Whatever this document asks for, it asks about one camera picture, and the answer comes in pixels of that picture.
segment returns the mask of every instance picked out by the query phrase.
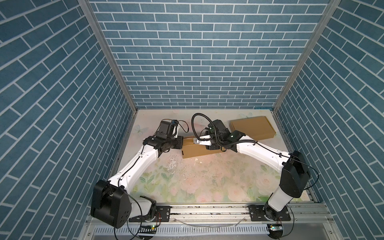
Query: flower pattern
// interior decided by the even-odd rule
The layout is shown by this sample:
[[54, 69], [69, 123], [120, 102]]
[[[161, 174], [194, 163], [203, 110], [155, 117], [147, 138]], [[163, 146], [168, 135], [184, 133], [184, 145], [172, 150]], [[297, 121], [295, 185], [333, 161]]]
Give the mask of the flower pattern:
[[[186, 119], [180, 117], [182, 115], [181, 110], [170, 111], [172, 112], [168, 113], [168, 115], [174, 114], [177, 116], [164, 116], [164, 118]], [[235, 113], [229, 114], [228, 119], [231, 119], [232, 116], [249, 118], [267, 116], [267, 114], [244, 112], [239, 117], [238, 113]], [[144, 132], [153, 133], [158, 126], [157, 120], [156, 124], [153, 125], [146, 123], [144, 118], [140, 119], [139, 116], [136, 118], [136, 122], [139, 122], [140, 125], [135, 125], [136, 127], [134, 127], [133, 132], [135, 134], [130, 136], [129, 142], [142, 141]], [[205, 127], [205, 124], [205, 121], [198, 121], [196, 119], [196, 131], [200, 132]], [[190, 136], [190, 134], [182, 133], [183, 136]], [[283, 144], [279, 132], [274, 138], [260, 142], [276, 148], [278, 148], [276, 146], [277, 142]], [[279, 182], [280, 175], [275, 170], [244, 154], [226, 151], [183, 159], [180, 150], [171, 149], [169, 153], [162, 154], [154, 164], [146, 169], [136, 182], [131, 194], [133, 197], [144, 195], [157, 202], [164, 203], [265, 202], [278, 187]], [[299, 199], [293, 199], [293, 201], [302, 200], [309, 200], [306, 192]]]

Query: aluminum frame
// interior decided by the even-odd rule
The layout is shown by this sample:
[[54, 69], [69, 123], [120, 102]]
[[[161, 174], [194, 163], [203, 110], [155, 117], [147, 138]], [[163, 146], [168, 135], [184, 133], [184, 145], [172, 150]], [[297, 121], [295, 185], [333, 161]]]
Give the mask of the aluminum frame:
[[135, 105], [135, 102], [133, 101], [131, 94], [129, 93], [127, 84], [124, 81], [123, 76], [121, 75], [120, 69], [116, 63], [115, 58], [113, 57], [112, 51], [109, 48], [109, 45], [107, 43], [107, 40], [105, 39], [105, 36], [100, 28], [100, 25], [96, 19], [96, 15], [92, 10], [92, 6], [89, 3], [89, 0], [78, 0], [81, 10], [84, 12], [85, 18], [88, 20], [89, 25], [91, 26], [91, 29], [93, 33], [95, 34], [95, 37], [101, 47], [101, 50], [103, 51], [109, 66], [111, 67], [113, 74], [116, 77], [117, 82], [119, 83], [121, 90], [127, 99], [129, 105], [131, 106], [134, 113], [137, 112], [137, 107]]
[[278, 96], [276, 102], [273, 104], [274, 111], [277, 111], [280, 108], [285, 96], [288, 94], [289, 89], [295, 82], [297, 76], [299, 75], [301, 69], [303, 68], [305, 62], [307, 61], [309, 55], [311, 54], [313, 48], [315, 47], [317, 41], [319, 40], [321, 34], [323, 33], [325, 27], [327, 26], [340, 1], [341, 0], [330, 0], [328, 5], [324, 9], [323, 15], [321, 16], [318, 24], [312, 32], [311, 37], [309, 38], [306, 46], [304, 47], [303, 53], [297, 60], [296, 65], [292, 69], [291, 75], [288, 77], [287, 82], [281, 90], [280, 95]]
[[[260, 221], [252, 222], [248, 205], [250, 204], [264, 204], [262, 202], [253, 203], [191, 203], [191, 204], [169, 204], [158, 203], [158, 205], [171, 206], [170, 221], [162, 222], [162, 225], [171, 227], [179, 227], [182, 221], [187, 224], [197, 225], [221, 225], [221, 224], [238, 224], [238, 226], [245, 224], [265, 224], [275, 223], [275, 221]], [[338, 238], [338, 231], [335, 228], [335, 223], [331, 214], [328, 211], [325, 203], [292, 203], [288, 204], [289, 212], [292, 210], [294, 218], [291, 215], [291, 221], [284, 221], [285, 223], [322, 223], [325, 230], [328, 232], [330, 240], [341, 240]], [[91, 240], [94, 230], [100, 226], [105, 226], [106, 223], [88, 216], [81, 235], [80, 240]]]

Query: brown cardboard box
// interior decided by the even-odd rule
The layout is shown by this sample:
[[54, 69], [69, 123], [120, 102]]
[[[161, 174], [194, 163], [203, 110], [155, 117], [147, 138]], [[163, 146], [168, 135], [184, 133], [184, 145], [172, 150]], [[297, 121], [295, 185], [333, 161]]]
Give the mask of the brown cardboard box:
[[[238, 130], [256, 141], [273, 138], [276, 134], [271, 123], [265, 116], [232, 120], [229, 125], [231, 132]], [[184, 138], [183, 148], [181, 149], [183, 158], [198, 157], [221, 152], [220, 149], [207, 150], [205, 145], [194, 144], [193, 138], [194, 137]]]
[[220, 149], [218, 150], [207, 150], [205, 148], [205, 145], [199, 145], [193, 143], [194, 137], [185, 137], [183, 140], [183, 148], [181, 149], [183, 153], [183, 158], [189, 158], [189, 157], [198, 157], [208, 154], [214, 154], [221, 152]]
[[232, 120], [229, 127], [231, 132], [238, 130], [256, 141], [273, 138], [276, 134], [266, 116]]

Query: white cable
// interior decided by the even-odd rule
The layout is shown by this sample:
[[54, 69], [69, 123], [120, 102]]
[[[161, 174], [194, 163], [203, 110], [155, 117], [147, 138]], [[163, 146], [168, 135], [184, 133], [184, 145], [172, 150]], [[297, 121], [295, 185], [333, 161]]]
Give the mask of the white cable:
[[221, 224], [221, 225], [194, 225], [194, 224], [188, 224], [183, 221], [180, 221], [179, 219], [174, 218], [176, 221], [181, 222], [182, 224], [191, 226], [191, 227], [207, 227], [207, 228], [219, 228], [219, 227], [235, 227], [237, 226], [240, 222], [242, 222], [245, 218], [240, 220], [238, 223], [233, 223], [233, 224]]

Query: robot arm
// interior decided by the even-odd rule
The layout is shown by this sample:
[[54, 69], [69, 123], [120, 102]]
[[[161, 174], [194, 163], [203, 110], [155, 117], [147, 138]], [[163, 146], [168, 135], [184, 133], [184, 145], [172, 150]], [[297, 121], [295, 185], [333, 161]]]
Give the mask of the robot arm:
[[154, 218], [156, 201], [141, 196], [131, 203], [129, 194], [147, 167], [163, 152], [171, 148], [181, 149], [183, 137], [178, 136], [179, 128], [177, 120], [161, 121], [154, 136], [149, 136], [143, 141], [143, 146], [123, 169], [108, 181], [99, 180], [96, 183], [92, 194], [92, 217], [116, 228], [123, 226], [128, 218]]
[[[208, 139], [209, 137], [210, 137], [210, 135], [206, 135], [206, 136], [201, 136], [200, 138], [201, 139], [204, 139], [204, 138]], [[241, 137], [239, 140], [242, 141], [242, 140], [253, 140], [253, 139], [250, 138], [249, 136], [245, 135], [245, 136]], [[212, 146], [212, 142], [214, 142], [214, 141], [213, 140], [212, 140], [212, 142], [211, 142], [211, 140], [200, 141], [200, 140], [197, 140], [195, 138], [194, 142], [196, 144], [200, 144], [200, 145]], [[253, 144], [250, 142], [239, 143], [239, 144], [236, 144], [236, 149], [237, 149], [237, 152], [251, 156], [251, 157], [259, 160], [260, 162], [272, 167], [278, 173], [281, 173], [281, 171], [284, 167], [283, 162], [286, 162], [288, 160], [288, 158], [287, 157], [278, 157], [278, 155], [276, 155], [273, 152], [281, 153], [283, 156], [288, 156], [288, 154], [289, 154], [288, 152], [283, 152], [283, 151], [271, 148], [271, 147], [264, 145], [264, 144], [261, 144], [261, 143], [258, 143], [258, 144]]]

